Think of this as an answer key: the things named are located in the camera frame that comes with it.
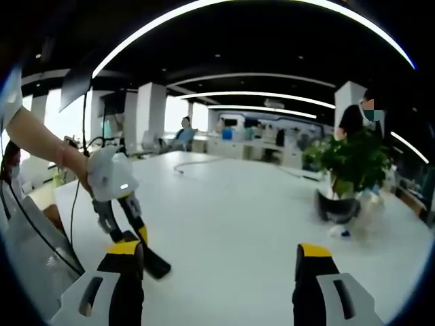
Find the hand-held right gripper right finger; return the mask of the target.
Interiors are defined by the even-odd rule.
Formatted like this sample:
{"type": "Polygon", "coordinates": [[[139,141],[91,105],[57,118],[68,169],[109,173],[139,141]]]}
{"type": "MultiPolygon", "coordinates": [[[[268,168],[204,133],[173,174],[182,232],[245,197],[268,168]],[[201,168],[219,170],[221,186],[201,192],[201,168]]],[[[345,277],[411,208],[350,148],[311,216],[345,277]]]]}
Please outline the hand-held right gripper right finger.
{"type": "Polygon", "coordinates": [[[331,252],[301,243],[297,247],[292,295],[295,325],[382,325],[375,300],[349,273],[339,272],[331,252]]]}

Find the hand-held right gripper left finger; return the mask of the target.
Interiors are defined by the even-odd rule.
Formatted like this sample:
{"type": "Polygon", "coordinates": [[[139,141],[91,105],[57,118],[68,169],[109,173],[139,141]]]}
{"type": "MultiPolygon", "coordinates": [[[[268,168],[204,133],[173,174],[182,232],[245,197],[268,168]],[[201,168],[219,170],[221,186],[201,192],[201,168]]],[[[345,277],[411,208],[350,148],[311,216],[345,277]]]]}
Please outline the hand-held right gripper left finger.
{"type": "Polygon", "coordinates": [[[61,296],[51,325],[141,325],[144,301],[143,247],[114,244],[96,270],[79,277],[61,296]]]}

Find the person's left hand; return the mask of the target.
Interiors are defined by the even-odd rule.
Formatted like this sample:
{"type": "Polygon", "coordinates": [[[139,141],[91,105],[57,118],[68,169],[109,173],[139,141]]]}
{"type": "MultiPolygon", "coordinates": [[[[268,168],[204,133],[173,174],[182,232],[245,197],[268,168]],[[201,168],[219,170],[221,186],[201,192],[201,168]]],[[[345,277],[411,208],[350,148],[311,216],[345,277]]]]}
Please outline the person's left hand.
{"type": "Polygon", "coordinates": [[[106,189],[112,156],[111,150],[108,147],[103,147],[94,152],[88,159],[88,184],[92,190],[93,198],[100,202],[107,201],[106,189]]]}

